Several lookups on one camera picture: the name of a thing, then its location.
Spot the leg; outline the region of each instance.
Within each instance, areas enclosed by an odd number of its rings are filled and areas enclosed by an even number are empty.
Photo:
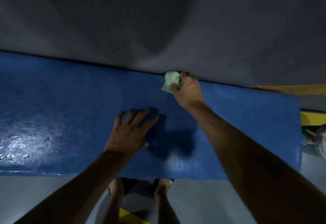
[[[119,224],[119,211],[124,197],[124,189],[120,178],[114,179],[108,186],[111,192],[111,200],[101,224]]]
[[[169,179],[160,179],[156,191],[154,193],[158,206],[158,224],[180,224],[177,215],[171,207],[167,192],[172,181]]]

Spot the foot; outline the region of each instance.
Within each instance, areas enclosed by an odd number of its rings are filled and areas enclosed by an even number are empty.
[[[121,199],[124,197],[123,184],[120,178],[112,180],[112,182],[108,185],[108,189],[112,197],[118,197]]]
[[[166,195],[172,182],[173,181],[169,179],[160,179],[154,193],[155,199],[159,198],[162,195]]]

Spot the person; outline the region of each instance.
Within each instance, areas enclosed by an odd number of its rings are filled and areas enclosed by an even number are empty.
[[[326,223],[326,197],[280,158],[216,115],[204,102],[199,81],[181,73],[181,87],[173,85],[176,101],[201,125],[234,189],[257,223]],[[142,141],[158,117],[138,127],[149,110],[121,112],[104,152],[82,173],[59,188],[16,224],[85,223],[109,187],[112,194],[102,224],[119,223],[124,196],[120,170],[148,144]],[[158,223],[179,223],[169,204],[171,181],[161,179],[155,191]]]

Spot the blue surface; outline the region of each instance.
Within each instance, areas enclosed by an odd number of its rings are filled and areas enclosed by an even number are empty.
[[[204,132],[160,89],[163,82],[161,75],[0,52],[0,174],[76,175],[103,151],[120,111],[155,107],[160,119],[146,135],[149,147],[119,176],[226,179]],[[201,86],[218,115],[300,169],[295,96]]]

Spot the yellow floor stripe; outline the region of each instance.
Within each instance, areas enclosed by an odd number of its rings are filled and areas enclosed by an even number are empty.
[[[292,95],[326,95],[326,84],[253,86],[250,88],[274,91]]]
[[[301,125],[323,125],[326,124],[326,114],[301,112]]]
[[[120,208],[119,217],[120,223],[123,224],[150,224],[149,222],[139,218],[123,208]]]

